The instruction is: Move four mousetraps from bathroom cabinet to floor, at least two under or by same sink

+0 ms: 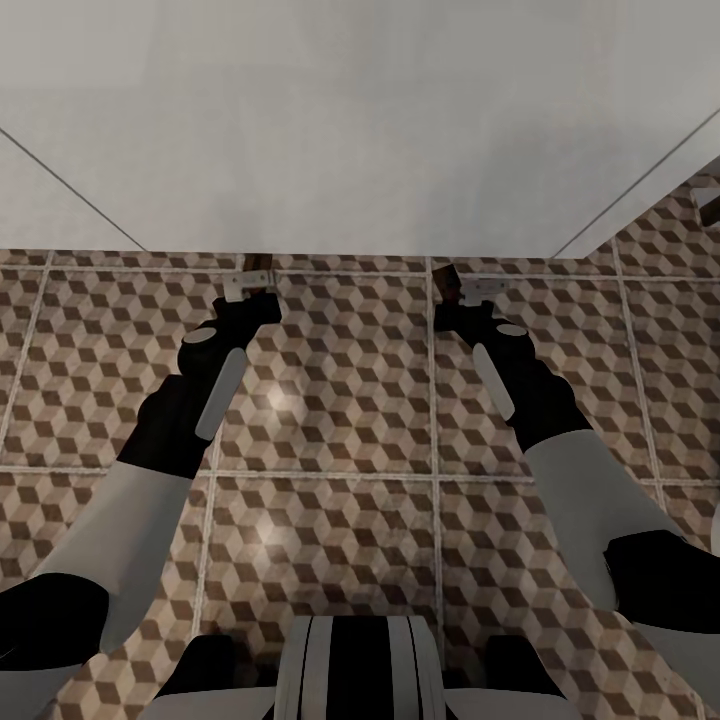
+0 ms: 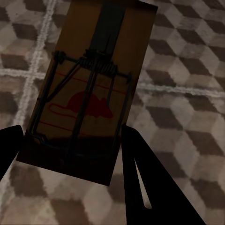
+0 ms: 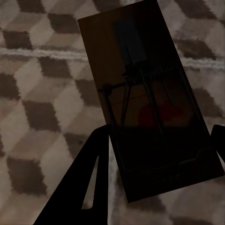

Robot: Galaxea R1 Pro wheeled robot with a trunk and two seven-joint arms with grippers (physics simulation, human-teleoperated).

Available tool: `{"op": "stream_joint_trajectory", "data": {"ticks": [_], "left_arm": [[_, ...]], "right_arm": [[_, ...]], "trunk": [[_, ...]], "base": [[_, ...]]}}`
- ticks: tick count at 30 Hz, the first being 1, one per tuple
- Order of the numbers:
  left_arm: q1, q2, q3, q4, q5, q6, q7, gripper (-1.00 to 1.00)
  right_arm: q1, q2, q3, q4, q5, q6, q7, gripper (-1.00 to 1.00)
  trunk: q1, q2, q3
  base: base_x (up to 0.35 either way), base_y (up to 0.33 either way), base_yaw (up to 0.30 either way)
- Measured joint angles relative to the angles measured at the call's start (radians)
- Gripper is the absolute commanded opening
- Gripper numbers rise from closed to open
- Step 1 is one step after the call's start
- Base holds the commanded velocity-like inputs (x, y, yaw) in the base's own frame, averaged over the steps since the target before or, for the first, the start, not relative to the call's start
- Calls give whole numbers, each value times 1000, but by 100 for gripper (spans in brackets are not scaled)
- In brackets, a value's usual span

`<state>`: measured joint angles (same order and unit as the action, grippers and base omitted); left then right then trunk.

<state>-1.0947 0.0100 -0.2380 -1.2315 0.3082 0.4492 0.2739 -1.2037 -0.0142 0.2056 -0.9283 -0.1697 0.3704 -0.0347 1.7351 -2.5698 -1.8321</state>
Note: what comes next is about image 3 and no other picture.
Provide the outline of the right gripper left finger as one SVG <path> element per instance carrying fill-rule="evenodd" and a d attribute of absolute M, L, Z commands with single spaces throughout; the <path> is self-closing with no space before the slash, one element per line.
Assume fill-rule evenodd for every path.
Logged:
<path fill-rule="evenodd" d="M 97 157 L 97 177 L 91 209 L 82 209 Z M 34 225 L 107 225 L 109 126 L 94 130 Z"/>

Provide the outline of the mousetrap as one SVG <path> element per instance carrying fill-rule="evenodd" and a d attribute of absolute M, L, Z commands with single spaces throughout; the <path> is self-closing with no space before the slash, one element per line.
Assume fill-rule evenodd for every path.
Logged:
<path fill-rule="evenodd" d="M 225 176 L 157 0 L 77 21 L 128 203 Z"/>

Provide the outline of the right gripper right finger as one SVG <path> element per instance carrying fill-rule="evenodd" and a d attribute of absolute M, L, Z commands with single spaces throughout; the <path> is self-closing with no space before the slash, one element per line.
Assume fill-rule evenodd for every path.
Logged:
<path fill-rule="evenodd" d="M 217 153 L 225 162 L 225 127 L 217 124 L 214 125 L 211 132 L 211 139 Z"/>

